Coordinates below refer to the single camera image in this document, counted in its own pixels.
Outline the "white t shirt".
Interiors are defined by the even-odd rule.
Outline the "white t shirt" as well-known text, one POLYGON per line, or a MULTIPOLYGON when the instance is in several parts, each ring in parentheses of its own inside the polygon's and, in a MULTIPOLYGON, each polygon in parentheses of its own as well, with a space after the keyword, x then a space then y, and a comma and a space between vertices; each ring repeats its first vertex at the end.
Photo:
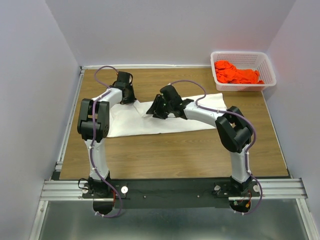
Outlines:
POLYGON ((147 114, 152 102, 120 104, 122 93, 113 89, 102 98, 109 102, 109 138, 180 133, 215 129, 215 121, 204 123, 198 120, 175 118, 171 113, 167 119, 155 118, 147 114))

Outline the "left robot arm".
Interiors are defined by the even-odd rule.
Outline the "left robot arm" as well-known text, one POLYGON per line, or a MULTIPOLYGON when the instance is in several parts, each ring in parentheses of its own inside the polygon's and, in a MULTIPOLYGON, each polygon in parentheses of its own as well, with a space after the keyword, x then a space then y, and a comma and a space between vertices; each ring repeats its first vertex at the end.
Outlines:
POLYGON ((90 162, 87 191, 99 197, 107 197, 110 192, 119 196, 108 179, 110 170, 106 160, 105 140, 110 130, 111 108, 117 104, 132 104, 136 101, 133 75, 119 71, 116 81, 94 98, 84 98, 80 103, 77 132, 84 140, 90 162))

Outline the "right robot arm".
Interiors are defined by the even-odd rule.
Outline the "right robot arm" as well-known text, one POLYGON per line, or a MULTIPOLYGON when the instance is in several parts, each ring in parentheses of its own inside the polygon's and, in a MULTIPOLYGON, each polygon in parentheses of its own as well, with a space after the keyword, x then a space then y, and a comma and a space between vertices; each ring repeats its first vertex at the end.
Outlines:
POLYGON ((169 84, 160 89, 146 114, 162 120, 172 114, 176 118, 195 120, 216 128, 221 144, 230 153, 229 191, 236 196, 248 191, 253 179, 249 167, 249 148, 251 138, 255 137, 256 133, 239 108, 232 106, 219 110, 201 106, 198 99, 182 99, 177 90, 169 84))

